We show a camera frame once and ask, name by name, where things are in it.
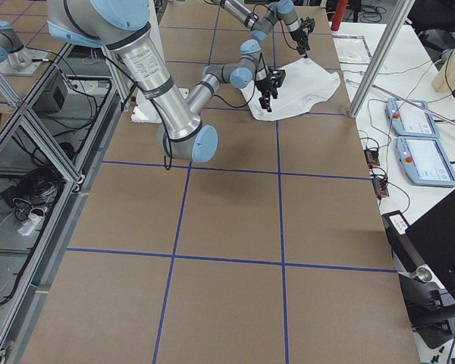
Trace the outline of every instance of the red cylinder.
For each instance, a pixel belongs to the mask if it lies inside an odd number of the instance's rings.
[[[334,19],[332,20],[331,30],[337,31],[340,27],[340,22],[344,18],[344,12],[346,11],[347,3],[349,0],[339,0],[337,3],[337,9],[335,9]]]

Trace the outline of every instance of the white cloth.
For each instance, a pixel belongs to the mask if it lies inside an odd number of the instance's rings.
[[[278,89],[278,98],[271,98],[272,112],[261,108],[258,99],[261,93],[255,93],[248,106],[253,117],[258,120],[276,121],[291,116],[304,114],[317,102],[327,101],[340,85],[337,72],[328,73],[310,58],[301,58],[281,69],[287,72],[283,85]],[[253,94],[254,82],[241,90],[247,101]]]

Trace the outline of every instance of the black screen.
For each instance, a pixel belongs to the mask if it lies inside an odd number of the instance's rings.
[[[406,234],[455,299],[455,190],[408,227]]]

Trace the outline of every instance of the black monitor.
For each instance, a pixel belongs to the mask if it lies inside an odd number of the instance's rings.
[[[406,235],[455,299],[455,190],[408,227]]]

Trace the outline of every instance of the white table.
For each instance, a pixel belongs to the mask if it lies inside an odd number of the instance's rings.
[[[370,52],[374,54],[378,41],[384,31],[384,27],[384,24],[342,23],[340,25],[340,29],[333,33],[334,35],[364,36]],[[375,85],[383,87],[406,98],[416,84],[418,84],[418,87],[411,93],[409,97],[410,99],[423,99],[427,102],[440,99],[445,96],[445,94],[436,93],[431,87],[431,82],[438,72],[436,67],[431,62],[404,74],[383,75],[391,72],[405,71],[428,61],[430,61],[430,58],[419,42],[413,29],[409,26],[403,26],[396,42],[393,44],[393,47],[384,62],[383,67],[379,71],[380,75],[377,76]],[[352,80],[356,83],[360,82],[362,75],[354,73],[354,71],[364,71],[366,67],[366,65],[360,64],[341,64],[341,68],[344,71],[347,91],[351,100],[356,92],[357,85],[352,82],[347,82],[347,80]],[[388,138],[370,125],[368,100],[380,99],[386,101],[389,98],[390,96],[375,89],[369,93],[368,98],[365,100],[364,105],[361,108],[361,112],[356,118],[359,130],[363,130],[363,132],[360,133],[361,137],[364,137],[364,132],[366,132],[371,138],[376,139],[380,145],[387,143]],[[438,102],[431,102],[429,104],[429,108],[432,111],[436,111],[440,115],[446,116],[447,118],[455,119],[455,99],[453,96],[447,97]],[[385,104],[383,102],[370,102],[369,110],[372,116],[373,125],[387,132],[389,122],[386,114],[384,113]],[[438,130],[441,135],[440,141],[448,155],[448,158],[451,161],[455,161],[455,127],[449,124],[439,123]],[[393,138],[393,142],[390,144],[388,149],[388,163],[386,162],[386,149],[382,149],[380,151],[379,158],[381,166],[388,172],[389,181],[401,187],[409,194],[411,204],[408,211],[404,215],[408,222],[412,224],[432,206],[450,193],[452,189],[441,187],[417,187],[412,185],[404,174],[398,161],[394,141],[396,135],[392,131],[391,137]],[[392,186],[389,186],[388,188],[390,196],[381,201],[381,214],[398,209],[403,211],[407,206],[407,198],[398,189]],[[429,362],[433,355],[436,354],[440,355],[439,362],[446,361],[448,351],[450,349],[450,342],[445,344],[445,351],[443,353],[438,353],[438,350],[430,350],[418,334],[415,334],[415,341],[422,362]]]

